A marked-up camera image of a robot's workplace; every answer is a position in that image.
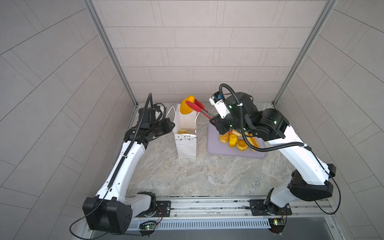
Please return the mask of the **lavender plastic tray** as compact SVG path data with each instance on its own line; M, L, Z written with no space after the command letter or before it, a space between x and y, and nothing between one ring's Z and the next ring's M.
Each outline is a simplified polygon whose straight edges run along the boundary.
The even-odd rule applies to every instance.
M231 148L228 143L223 144L219 140L219 132L212 125L208 125L207 151L211 155L236 156L248 158L265 158L267 153L253 152L250 148L245 151L239 151L237 147Z

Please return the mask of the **red steel kitchen tongs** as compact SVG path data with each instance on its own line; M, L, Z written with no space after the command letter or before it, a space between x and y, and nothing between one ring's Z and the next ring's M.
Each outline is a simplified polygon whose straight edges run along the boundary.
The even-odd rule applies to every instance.
M194 102L186 100L186 104L192 110L199 112L199 113L203 113L208 119L213 119L215 117L212 113L207 111L205 109L205 106L201 102L199 102L198 100L194 100Z

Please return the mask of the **white cartoon animal paper bag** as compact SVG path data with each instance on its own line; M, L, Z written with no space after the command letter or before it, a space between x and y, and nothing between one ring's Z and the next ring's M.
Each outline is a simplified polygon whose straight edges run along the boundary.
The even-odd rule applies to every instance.
M175 123L173 129L177 153L179 159L195 159L197 157L197 117L198 112L193 111L190 114L180 113L180 104L174 107L175 117L172 121ZM178 134L180 129L186 129L190 134Z

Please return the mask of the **orange oval bread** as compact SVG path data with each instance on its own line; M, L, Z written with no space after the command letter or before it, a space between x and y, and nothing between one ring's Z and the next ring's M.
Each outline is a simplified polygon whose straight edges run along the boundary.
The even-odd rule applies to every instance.
M188 96L187 98L185 98L182 101L181 106L180 106L180 113L183 114L183 115L190 114L190 113L192 113L194 111L191 107L189 107L187 105L187 101L189 101L191 103L194 103L195 102L195 97L194 96Z

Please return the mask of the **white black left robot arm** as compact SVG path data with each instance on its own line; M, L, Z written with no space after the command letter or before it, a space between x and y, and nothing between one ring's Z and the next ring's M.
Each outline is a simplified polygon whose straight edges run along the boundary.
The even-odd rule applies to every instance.
M121 152L106 182L95 197L88 197L83 203L84 219L90 230L104 235L123 235L134 217L157 212L154 193L139 192L127 200L126 192L149 143L171 133L175 127L165 115L166 108L160 103L154 104L149 94L144 107L139 110L138 123L125 133Z

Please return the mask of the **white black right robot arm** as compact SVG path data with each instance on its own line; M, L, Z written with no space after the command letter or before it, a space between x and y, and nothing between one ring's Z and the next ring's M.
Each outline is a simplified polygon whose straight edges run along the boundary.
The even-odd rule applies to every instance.
M256 152L280 151L295 167L291 179L272 188L261 209L270 215L287 216L290 202L316 202L330 198L338 184L333 179L336 166L322 162L303 143L287 118L278 110L259 111L250 95L236 93L229 85L220 84L210 102L218 114L210 122L220 134L236 131L246 145Z

